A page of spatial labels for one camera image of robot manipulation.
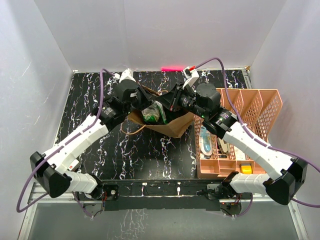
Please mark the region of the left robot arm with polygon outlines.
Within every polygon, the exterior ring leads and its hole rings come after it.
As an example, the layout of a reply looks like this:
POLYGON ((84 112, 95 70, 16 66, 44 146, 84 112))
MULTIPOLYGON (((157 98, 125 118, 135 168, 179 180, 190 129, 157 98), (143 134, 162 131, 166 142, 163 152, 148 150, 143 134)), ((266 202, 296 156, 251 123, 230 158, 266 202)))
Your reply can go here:
POLYGON ((65 139, 44 153, 30 156, 32 174, 51 198, 65 192, 86 194, 93 200, 103 195, 101 180, 88 173, 77 173, 72 163, 93 143, 120 125, 133 111, 142 111, 152 105, 158 94, 140 83, 125 79, 111 94, 101 96, 99 105, 65 139))

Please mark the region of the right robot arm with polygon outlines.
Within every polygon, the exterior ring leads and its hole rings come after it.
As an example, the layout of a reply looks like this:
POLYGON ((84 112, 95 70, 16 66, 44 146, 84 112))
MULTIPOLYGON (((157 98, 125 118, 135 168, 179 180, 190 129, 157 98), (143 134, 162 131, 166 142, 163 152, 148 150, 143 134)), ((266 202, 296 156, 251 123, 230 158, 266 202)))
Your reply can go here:
POLYGON ((238 148, 264 169, 264 174, 231 172, 219 186, 226 197, 261 194, 287 205, 305 182, 308 164, 299 157, 273 150, 250 131, 238 116, 221 106, 221 94, 213 84, 201 83, 196 90, 176 84, 156 101, 170 111, 183 109, 202 118, 211 134, 238 148))

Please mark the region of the brown paper bag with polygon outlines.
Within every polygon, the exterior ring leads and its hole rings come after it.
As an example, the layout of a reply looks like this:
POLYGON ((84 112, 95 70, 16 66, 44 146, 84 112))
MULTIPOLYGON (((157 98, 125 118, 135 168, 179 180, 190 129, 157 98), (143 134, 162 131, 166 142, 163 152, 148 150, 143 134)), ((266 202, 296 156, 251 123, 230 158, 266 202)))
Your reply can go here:
POLYGON ((156 131, 172 138, 180 138, 194 120, 193 113, 180 107, 176 111, 169 111, 164 108, 164 112, 167 118, 167 124, 163 124, 162 122, 145 122, 142 116, 142 110, 133 110, 128 115, 128 119, 135 124, 141 125, 143 128, 156 131))

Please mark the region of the green white snack bag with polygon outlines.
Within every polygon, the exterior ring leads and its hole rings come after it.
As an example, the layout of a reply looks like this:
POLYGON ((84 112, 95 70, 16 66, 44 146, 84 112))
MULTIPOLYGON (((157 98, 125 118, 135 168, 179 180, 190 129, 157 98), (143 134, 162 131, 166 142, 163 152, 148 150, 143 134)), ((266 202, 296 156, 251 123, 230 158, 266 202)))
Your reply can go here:
POLYGON ((146 123, 168 123, 164 107, 158 101, 142 110, 141 114, 146 123))

